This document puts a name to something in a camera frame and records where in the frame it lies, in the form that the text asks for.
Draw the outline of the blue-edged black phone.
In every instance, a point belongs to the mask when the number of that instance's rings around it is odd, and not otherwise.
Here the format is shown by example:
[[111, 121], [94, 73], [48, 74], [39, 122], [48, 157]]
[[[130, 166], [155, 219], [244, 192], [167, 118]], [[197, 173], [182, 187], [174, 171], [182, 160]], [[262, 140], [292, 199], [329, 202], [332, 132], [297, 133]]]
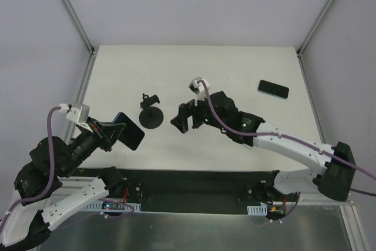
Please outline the blue-edged black phone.
[[142, 140], [145, 137], [144, 131], [137, 126], [127, 115], [123, 112], [119, 112], [113, 122], [113, 124], [120, 124], [124, 123], [125, 128], [122, 130], [118, 141], [123, 143], [129, 149], [135, 151], [139, 145], [141, 144]]

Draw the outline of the black round-base phone stand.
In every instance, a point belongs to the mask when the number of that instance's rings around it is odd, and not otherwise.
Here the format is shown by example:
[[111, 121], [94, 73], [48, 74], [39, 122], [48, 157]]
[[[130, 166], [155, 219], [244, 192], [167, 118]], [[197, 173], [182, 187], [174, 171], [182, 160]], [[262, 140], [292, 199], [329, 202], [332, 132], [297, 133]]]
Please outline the black round-base phone stand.
[[154, 104], [159, 104], [160, 99], [157, 95], [149, 96], [142, 94], [142, 101], [140, 103], [141, 112], [139, 114], [139, 122], [146, 129], [158, 128], [164, 120], [162, 110]]

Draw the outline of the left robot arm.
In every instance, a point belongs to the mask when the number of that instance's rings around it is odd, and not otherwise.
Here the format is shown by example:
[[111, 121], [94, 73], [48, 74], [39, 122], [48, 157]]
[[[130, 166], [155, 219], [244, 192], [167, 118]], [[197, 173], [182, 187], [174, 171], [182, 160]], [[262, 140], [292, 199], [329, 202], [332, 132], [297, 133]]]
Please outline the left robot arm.
[[127, 129], [117, 119], [112, 123], [88, 121], [89, 129], [66, 144], [50, 136], [30, 152], [31, 162], [17, 174], [12, 204], [1, 221], [1, 250], [29, 250], [46, 241], [52, 231], [87, 204], [100, 198], [119, 197], [124, 191], [123, 177], [114, 167], [104, 168], [98, 177], [63, 201], [48, 206], [54, 191], [96, 149], [109, 152]]

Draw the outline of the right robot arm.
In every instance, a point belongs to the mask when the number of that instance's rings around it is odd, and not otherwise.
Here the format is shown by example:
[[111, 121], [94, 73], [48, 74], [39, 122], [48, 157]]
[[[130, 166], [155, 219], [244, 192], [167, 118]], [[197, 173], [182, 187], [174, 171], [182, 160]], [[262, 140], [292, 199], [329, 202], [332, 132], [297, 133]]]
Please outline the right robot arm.
[[296, 192], [320, 192], [332, 200], [347, 200], [355, 175], [355, 160], [348, 144], [338, 142], [333, 146], [301, 140], [259, 116], [238, 110], [224, 92], [180, 104], [170, 123], [186, 133], [188, 118], [192, 118], [194, 129], [209, 125], [233, 142], [267, 149], [305, 166], [303, 170], [276, 171], [274, 179], [264, 186], [268, 199], [276, 201]]

